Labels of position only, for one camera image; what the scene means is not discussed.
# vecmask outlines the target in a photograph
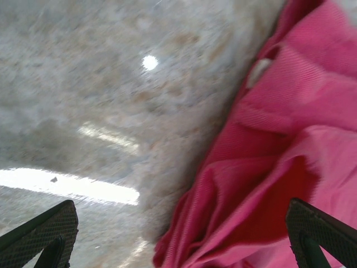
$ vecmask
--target concrete floor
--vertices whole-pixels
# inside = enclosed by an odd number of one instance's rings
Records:
[[[282,3],[0,0],[0,233],[71,198],[72,267],[151,267]]]

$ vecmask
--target gray floor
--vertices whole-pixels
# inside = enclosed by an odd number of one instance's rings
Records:
[[[0,0],[0,233],[71,198],[72,267],[151,267],[282,2]]]

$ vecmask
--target pink fabric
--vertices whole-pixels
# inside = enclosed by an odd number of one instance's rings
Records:
[[[297,267],[284,218],[299,197],[357,228],[357,32],[328,0],[290,0],[155,267]]]

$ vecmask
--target black mesh object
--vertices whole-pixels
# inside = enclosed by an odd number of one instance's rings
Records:
[[[357,230],[297,198],[286,224],[299,268],[331,268],[320,246],[345,267],[357,267]]]
[[[35,268],[69,267],[78,233],[73,201],[64,201],[0,237],[0,268],[23,267],[42,250]]]

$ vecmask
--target red fabric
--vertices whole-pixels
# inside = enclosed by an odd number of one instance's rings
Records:
[[[243,84],[155,267],[297,267],[293,197],[357,228],[356,29],[332,1],[290,0],[258,58],[273,63]]]

